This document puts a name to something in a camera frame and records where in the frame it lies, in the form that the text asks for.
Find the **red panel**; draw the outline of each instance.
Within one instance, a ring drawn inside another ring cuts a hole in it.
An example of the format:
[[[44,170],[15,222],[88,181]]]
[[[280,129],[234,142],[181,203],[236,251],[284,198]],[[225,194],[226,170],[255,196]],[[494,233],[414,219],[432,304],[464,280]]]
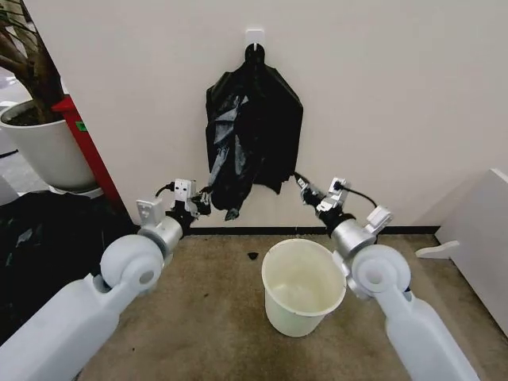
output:
[[[104,195],[115,207],[124,209],[125,207],[118,194],[117,188],[114,186],[113,180],[102,162],[101,156],[98,154],[90,134],[87,131],[79,130],[76,125],[76,122],[82,122],[83,120],[79,116],[72,98],[66,95],[65,99],[54,105],[52,109],[53,111],[62,113],[71,130],[72,136],[74,136],[78,146],[81,148],[81,152],[85,156],[88,165],[90,165],[95,180],[97,180],[97,184],[102,188]]]

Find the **bucket rim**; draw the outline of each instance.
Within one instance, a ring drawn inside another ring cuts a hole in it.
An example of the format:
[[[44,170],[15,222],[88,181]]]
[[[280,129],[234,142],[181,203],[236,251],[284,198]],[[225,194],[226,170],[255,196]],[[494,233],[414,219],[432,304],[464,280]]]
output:
[[[318,311],[318,312],[303,312],[303,311],[295,310],[294,308],[289,307],[286,303],[283,303],[278,298],[276,298],[276,296],[271,292],[270,287],[267,286],[267,280],[266,280],[266,277],[265,277],[265,271],[266,271],[266,266],[267,266],[266,265],[266,263],[267,263],[266,259],[267,259],[268,255],[270,254],[270,251],[272,251],[275,248],[278,248],[279,246],[287,244],[288,242],[295,242],[295,241],[311,243],[314,246],[319,247],[320,250],[326,251],[330,255],[330,259],[332,260],[332,263],[334,264],[334,266],[339,271],[339,274],[341,274],[341,278],[342,278],[342,292],[341,292],[341,295],[339,296],[339,298],[337,299],[337,301],[334,304],[332,304],[329,308],[327,308],[325,310],[321,310],[321,311]],[[311,240],[306,240],[304,238],[290,238],[289,240],[280,241],[279,243],[273,245],[267,251],[266,255],[263,258],[263,264],[261,265],[261,278],[263,280],[263,286],[264,286],[265,291],[271,296],[271,298],[279,306],[283,307],[285,310],[291,312],[292,314],[297,314],[298,316],[304,316],[304,317],[307,317],[307,318],[315,318],[315,317],[327,315],[327,314],[330,314],[331,312],[333,312],[342,303],[342,301],[344,300],[344,297],[346,295],[346,290],[348,288],[346,277],[345,277],[344,273],[342,272],[341,268],[339,266],[337,266],[335,261],[333,261],[333,254],[331,253],[331,251],[329,251],[325,246],[323,246],[322,244],[319,244],[318,242],[314,242],[314,241],[311,241]]]

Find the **black baseboard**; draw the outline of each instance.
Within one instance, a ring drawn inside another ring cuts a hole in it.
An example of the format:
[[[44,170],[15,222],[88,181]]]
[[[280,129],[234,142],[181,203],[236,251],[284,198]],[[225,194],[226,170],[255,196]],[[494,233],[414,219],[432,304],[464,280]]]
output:
[[[387,226],[381,234],[434,234],[439,226]],[[190,228],[189,235],[290,236],[294,234],[326,234],[321,226],[268,226],[252,228]]]
[[[4,157],[7,157],[7,156],[11,156],[11,155],[13,155],[16,152],[17,152],[17,149],[15,149],[14,151],[11,151],[11,152],[2,153],[0,155],[0,159],[3,159]]]

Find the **green sticker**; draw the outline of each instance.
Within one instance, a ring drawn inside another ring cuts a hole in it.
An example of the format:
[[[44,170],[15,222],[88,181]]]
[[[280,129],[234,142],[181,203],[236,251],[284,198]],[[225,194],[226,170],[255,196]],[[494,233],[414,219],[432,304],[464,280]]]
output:
[[[82,133],[87,132],[87,127],[85,126],[85,124],[82,121],[77,121],[76,127],[78,127],[78,130],[81,131]]]

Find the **soil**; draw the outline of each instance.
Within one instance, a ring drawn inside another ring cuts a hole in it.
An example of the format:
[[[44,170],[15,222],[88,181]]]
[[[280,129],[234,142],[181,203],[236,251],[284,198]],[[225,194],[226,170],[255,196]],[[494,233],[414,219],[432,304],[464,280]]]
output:
[[[28,109],[24,111],[23,113],[17,115],[16,117],[13,117],[10,119],[7,123],[7,125],[39,125],[39,119],[37,118],[37,110],[35,107],[32,109]]]

